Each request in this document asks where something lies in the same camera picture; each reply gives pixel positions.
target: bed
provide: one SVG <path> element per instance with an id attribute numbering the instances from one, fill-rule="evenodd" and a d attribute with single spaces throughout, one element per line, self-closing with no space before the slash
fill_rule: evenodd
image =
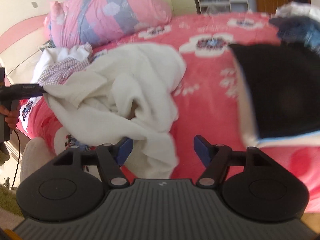
<path id="1" fill-rule="evenodd" d="M 172 93 L 179 109 L 171 135 L 176 144 L 179 165 L 171 178 L 196 179 L 204 166 L 193 150 L 193 138 L 204 136 L 212 144 L 226 144 L 245 150 L 239 134 L 237 80 L 230 43 L 279 44 L 277 29 L 261 13 L 190 15 L 176 17 L 165 26 L 150 28 L 94 49 L 98 57 L 106 50 L 133 42 L 168 44 L 187 62 L 187 71 Z M 81 145 L 62 127 L 43 98 L 21 102 L 18 129 L 30 138 L 42 137 L 55 154 L 71 145 Z M 306 212 L 320 212 L 319 147 L 263 148 L 265 153 L 302 180 L 310 191 Z M 134 175 L 125 167 L 131 180 Z M 235 167 L 229 176 L 241 171 Z"/>

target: hand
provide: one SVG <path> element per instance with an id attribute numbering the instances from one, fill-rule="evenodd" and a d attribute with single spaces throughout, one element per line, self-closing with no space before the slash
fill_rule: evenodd
<path id="1" fill-rule="evenodd" d="M 20 109 L 21 109 L 20 104 L 17 106 L 17 109 L 13 111 L 9 111 L 3 105 L 0 105 L 0 114 L 3 114 L 6 116 L 4 120 L 8 123 L 8 126 L 13 130 L 17 128 L 17 123 L 19 122 L 19 116 L 20 116 Z"/>

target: silver screw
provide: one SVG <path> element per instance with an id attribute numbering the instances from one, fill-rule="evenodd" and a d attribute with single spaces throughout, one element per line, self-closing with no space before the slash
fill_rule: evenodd
<path id="1" fill-rule="evenodd" d="M 212 186 L 214 184 L 214 179 L 202 178 L 199 180 L 199 183 L 203 186 Z"/>
<path id="2" fill-rule="evenodd" d="M 115 186 L 123 186 L 127 183 L 127 180 L 125 178 L 113 178 L 111 183 Z"/>

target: green rug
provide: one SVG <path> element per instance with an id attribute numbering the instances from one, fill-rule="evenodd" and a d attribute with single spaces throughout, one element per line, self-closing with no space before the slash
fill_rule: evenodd
<path id="1" fill-rule="evenodd" d="M 0 207 L 18 216 L 23 216 L 16 201 L 14 192 L 0 184 Z"/>

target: peeling paint spot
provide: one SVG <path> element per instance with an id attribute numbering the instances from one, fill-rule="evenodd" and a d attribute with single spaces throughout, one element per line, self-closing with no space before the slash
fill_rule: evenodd
<path id="1" fill-rule="evenodd" d="M 31 4 L 32 4 L 33 8 L 38 8 L 38 4 L 36 2 L 32 2 Z"/>

